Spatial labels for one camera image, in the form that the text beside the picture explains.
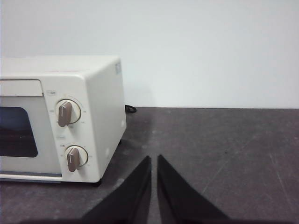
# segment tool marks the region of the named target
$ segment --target black cable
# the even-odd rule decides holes
[[[125,105],[126,113],[136,113],[137,109],[130,105]]]

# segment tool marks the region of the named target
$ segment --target brown knob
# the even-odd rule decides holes
[[[59,107],[58,124],[61,127],[68,125],[71,122],[71,109],[70,102],[65,102]]]
[[[72,148],[66,155],[69,171],[74,172],[80,166],[80,155],[77,148]]]

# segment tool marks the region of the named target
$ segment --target oven side panel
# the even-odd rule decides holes
[[[90,74],[86,84],[102,177],[127,127],[120,59]]]

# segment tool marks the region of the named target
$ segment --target toaster oven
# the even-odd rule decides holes
[[[1,180],[98,182],[125,129],[119,57],[1,58]]]

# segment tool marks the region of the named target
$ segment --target gray table surface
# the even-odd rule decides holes
[[[152,158],[148,223],[161,223],[157,156],[232,218],[299,223],[299,110],[139,108],[102,184],[1,182],[1,223],[80,218]]]

